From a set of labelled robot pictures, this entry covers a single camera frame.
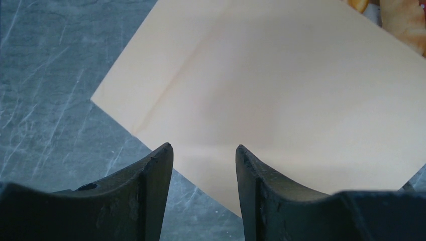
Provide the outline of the brown paper bag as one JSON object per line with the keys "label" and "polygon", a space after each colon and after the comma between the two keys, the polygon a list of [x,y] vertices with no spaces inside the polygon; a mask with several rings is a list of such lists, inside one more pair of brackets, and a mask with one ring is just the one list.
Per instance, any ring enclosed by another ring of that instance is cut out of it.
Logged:
{"label": "brown paper bag", "polygon": [[326,194],[425,164],[425,59],[341,1],[158,1],[91,99],[237,215],[238,145]]}

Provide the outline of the strawberry pattern tray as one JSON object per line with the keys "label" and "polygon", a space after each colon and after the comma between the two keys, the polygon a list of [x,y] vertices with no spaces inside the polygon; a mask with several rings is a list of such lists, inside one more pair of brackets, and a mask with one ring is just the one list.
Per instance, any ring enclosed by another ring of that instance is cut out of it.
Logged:
{"label": "strawberry pattern tray", "polygon": [[380,1],[379,0],[369,0],[366,9],[363,12],[363,15],[374,22],[378,26],[382,26],[381,11],[380,11]]}

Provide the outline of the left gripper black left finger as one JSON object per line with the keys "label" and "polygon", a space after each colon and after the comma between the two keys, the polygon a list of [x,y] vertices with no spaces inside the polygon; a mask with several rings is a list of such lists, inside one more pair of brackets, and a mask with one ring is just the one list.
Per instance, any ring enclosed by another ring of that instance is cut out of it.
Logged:
{"label": "left gripper black left finger", "polygon": [[172,169],[164,143],[76,190],[1,183],[1,240],[159,240]]}

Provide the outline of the braided orange fake bread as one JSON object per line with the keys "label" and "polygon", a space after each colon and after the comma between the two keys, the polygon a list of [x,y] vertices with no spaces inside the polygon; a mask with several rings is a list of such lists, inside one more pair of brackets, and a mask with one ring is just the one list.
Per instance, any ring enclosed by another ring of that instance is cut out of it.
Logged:
{"label": "braided orange fake bread", "polygon": [[346,0],[346,3],[356,10],[359,13],[363,13],[367,8],[369,1],[368,0]]}

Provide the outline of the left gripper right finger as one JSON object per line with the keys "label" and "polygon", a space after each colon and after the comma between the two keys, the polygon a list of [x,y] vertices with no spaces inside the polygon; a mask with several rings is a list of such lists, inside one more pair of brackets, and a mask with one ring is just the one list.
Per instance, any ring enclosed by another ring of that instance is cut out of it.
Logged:
{"label": "left gripper right finger", "polygon": [[327,195],[271,168],[243,145],[236,175],[245,240],[425,240],[425,192]]}

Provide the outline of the curved croissant fake bread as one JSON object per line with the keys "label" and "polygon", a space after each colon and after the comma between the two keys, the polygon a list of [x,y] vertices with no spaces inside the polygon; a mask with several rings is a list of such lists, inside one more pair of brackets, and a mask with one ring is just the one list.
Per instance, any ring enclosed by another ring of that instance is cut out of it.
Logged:
{"label": "curved croissant fake bread", "polygon": [[382,28],[425,57],[425,1],[381,0]]}

